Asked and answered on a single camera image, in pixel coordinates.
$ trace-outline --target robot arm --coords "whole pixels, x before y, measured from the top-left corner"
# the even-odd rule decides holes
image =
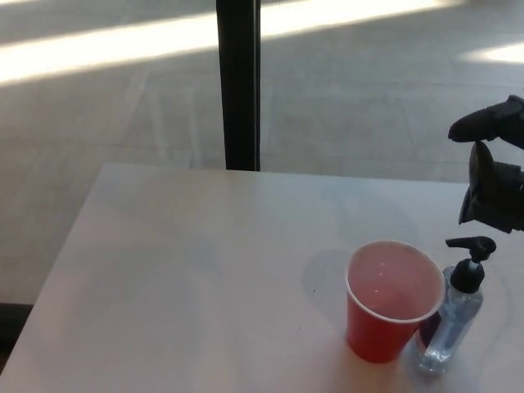
[[[524,100],[506,102],[463,117],[449,129],[454,142],[474,142],[469,158],[469,188],[458,222],[480,221],[506,233],[524,230],[524,175],[518,165],[493,160],[482,140],[501,138],[524,149]]]

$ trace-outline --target floor tile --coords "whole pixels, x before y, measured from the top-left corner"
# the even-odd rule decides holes
[[[260,166],[263,172],[343,175],[342,160],[336,157],[262,154]]]
[[[121,15],[68,12],[52,7],[35,7],[27,11],[12,7],[2,9],[0,13],[0,43],[35,43],[100,29],[105,29],[110,34],[121,19]]]
[[[202,75],[219,75],[219,51],[210,49],[201,52],[178,54],[160,57],[147,62],[149,69],[155,72],[166,72],[177,77],[199,79]]]
[[[524,64],[491,58],[489,51],[524,43],[524,34],[446,32],[440,35],[457,82],[488,86],[524,86]]]
[[[122,16],[127,2],[128,0],[46,0],[45,3],[48,7],[61,11]]]
[[[140,67],[0,88],[0,141],[116,144],[142,93]]]
[[[226,169],[226,159],[223,153],[194,156],[191,162],[194,169]]]
[[[128,0],[125,12],[131,16],[159,16],[184,18],[215,12],[213,0]]]
[[[411,29],[339,27],[267,42],[264,50],[262,75],[276,85],[452,83],[455,78],[438,38],[414,36]]]
[[[504,4],[479,0],[482,6],[484,25],[489,30],[507,33],[524,33],[524,4],[519,0]]]
[[[441,31],[442,29],[453,29],[459,26],[465,28],[467,25],[478,26],[477,21],[480,20],[474,11],[474,7],[466,8],[463,13],[466,15],[465,18],[458,18],[462,20],[462,24],[457,24],[454,19],[456,12],[461,12],[460,7],[441,7],[441,8],[429,8],[422,9],[419,12],[405,12],[403,15],[399,14],[400,2],[385,2],[389,5],[389,9],[382,10],[380,20],[374,22],[375,25],[384,27],[395,27],[401,29],[412,29],[414,32],[435,32]],[[442,4],[443,2],[434,2],[433,4]]]
[[[451,0],[440,4],[443,7],[423,12],[427,18],[427,25],[431,28],[437,27],[441,31],[475,32],[491,29],[486,23],[486,7],[478,4],[476,0]],[[406,19],[417,19],[417,17],[417,14],[413,14],[406,16]]]
[[[261,93],[261,147],[267,145],[272,89]],[[224,151],[222,97],[219,86],[148,81],[130,117],[123,146],[155,147],[159,151],[191,151],[203,156]]]
[[[5,209],[24,182],[38,148],[19,143],[0,143],[0,210]]]
[[[268,152],[321,156],[414,157],[401,102],[381,93],[349,89],[346,93],[275,95]]]

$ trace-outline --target black pump head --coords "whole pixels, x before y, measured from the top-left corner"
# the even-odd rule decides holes
[[[445,241],[448,247],[466,248],[472,257],[472,262],[480,263],[490,258],[495,252],[497,245],[493,239],[486,236],[460,237]]]

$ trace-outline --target tiled floor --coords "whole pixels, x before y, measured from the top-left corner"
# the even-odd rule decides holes
[[[465,1],[263,2],[263,170],[466,180],[447,129],[524,94],[524,2]],[[0,0],[0,301],[36,299],[102,162],[224,167],[214,8]]]

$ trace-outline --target hand sanitizer bottle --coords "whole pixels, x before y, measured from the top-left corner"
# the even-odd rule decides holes
[[[418,366],[435,374],[446,370],[481,308],[480,286],[484,279],[481,262],[497,248],[493,240],[483,236],[449,239],[446,244],[469,249],[471,258],[444,270],[444,303],[422,323],[415,336]]]

